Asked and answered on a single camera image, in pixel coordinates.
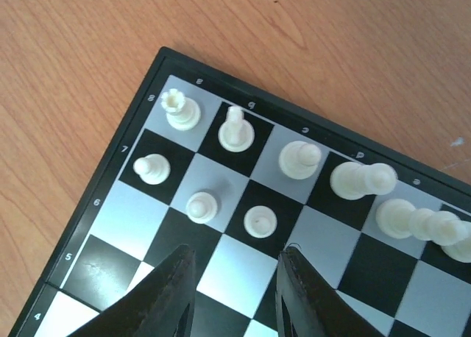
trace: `white chess piece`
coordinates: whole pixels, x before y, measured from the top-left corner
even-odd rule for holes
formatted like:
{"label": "white chess piece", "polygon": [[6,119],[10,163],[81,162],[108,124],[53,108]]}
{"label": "white chess piece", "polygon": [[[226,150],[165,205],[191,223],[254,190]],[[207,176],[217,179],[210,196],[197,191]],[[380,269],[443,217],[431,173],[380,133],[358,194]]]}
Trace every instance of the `white chess piece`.
{"label": "white chess piece", "polygon": [[376,211],[376,222],[381,231],[392,238],[413,235],[441,246],[456,244],[468,235],[465,222],[454,213],[416,209],[404,199],[389,199],[382,203]]}
{"label": "white chess piece", "polygon": [[161,99],[160,104],[167,112],[167,121],[173,128],[188,131],[198,124],[201,110],[193,99],[186,97],[175,88],[163,93]]}
{"label": "white chess piece", "polygon": [[170,175],[170,163],[162,155],[147,155],[138,158],[132,167],[142,181],[150,185],[160,184]]}
{"label": "white chess piece", "polygon": [[207,192],[197,192],[186,203],[186,214],[195,223],[208,223],[218,213],[216,199]]}
{"label": "white chess piece", "polygon": [[277,217],[270,208],[255,206],[245,213],[244,227],[254,238],[267,238],[277,228]]}
{"label": "white chess piece", "polygon": [[462,263],[471,263],[471,223],[465,222],[468,235],[456,244],[442,246],[442,250],[452,259]]}
{"label": "white chess piece", "polygon": [[394,190],[397,173],[389,165],[376,163],[364,166],[346,162],[330,175],[330,187],[342,199],[355,200],[366,195],[386,195]]}
{"label": "white chess piece", "polygon": [[293,141],[281,150],[278,164],[286,176],[296,180],[304,180],[314,174],[321,156],[321,150],[315,144]]}
{"label": "white chess piece", "polygon": [[255,138],[252,125],[244,119],[241,107],[231,106],[218,132],[219,142],[229,152],[243,152]]}

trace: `wooden surface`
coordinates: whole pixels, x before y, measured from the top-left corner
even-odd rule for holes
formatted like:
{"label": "wooden surface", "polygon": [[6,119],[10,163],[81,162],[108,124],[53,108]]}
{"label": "wooden surface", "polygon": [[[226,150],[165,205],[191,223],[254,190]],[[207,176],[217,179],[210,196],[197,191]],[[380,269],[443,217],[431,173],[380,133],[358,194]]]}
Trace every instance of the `wooden surface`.
{"label": "wooden surface", "polygon": [[470,2],[2,0],[0,336],[162,45],[471,182]]}

